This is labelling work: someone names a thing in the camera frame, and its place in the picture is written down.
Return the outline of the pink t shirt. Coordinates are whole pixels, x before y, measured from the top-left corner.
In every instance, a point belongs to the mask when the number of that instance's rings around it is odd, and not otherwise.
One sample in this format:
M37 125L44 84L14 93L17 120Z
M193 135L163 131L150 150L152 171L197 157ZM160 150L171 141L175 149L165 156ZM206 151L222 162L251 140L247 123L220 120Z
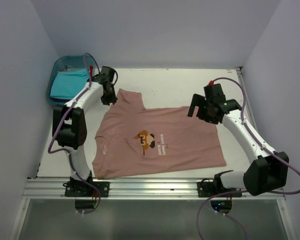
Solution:
M145 108L142 95L120 89L95 135L99 179L224 167L215 125L189 108Z

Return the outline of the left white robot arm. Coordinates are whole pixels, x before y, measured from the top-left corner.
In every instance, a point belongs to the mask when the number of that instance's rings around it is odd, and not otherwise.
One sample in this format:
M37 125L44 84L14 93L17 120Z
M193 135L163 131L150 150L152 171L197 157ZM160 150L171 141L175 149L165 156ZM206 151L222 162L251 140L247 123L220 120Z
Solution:
M117 71L103 66L100 73L89 76L83 89L73 99L63 105L56 105L53 109L52 139L48 153L66 153L71 170L70 179L79 181L76 190L85 197L94 190L92 171L88 167L84 149L88 135L85 115L97 101L105 106L117 102L117 80Z

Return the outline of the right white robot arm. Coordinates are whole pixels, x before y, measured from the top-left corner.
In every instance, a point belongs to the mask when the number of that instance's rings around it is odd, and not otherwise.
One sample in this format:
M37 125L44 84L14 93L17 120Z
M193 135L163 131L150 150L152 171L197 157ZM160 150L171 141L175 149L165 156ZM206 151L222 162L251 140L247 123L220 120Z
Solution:
M227 99L221 84L209 83L205 95L194 94L188 117L195 115L210 124L222 124L235 137L250 163L245 171L228 170L202 180L200 187L210 195L225 196L228 192L246 190L252 196L286 185L289 157L278 152L258 134L235 99Z

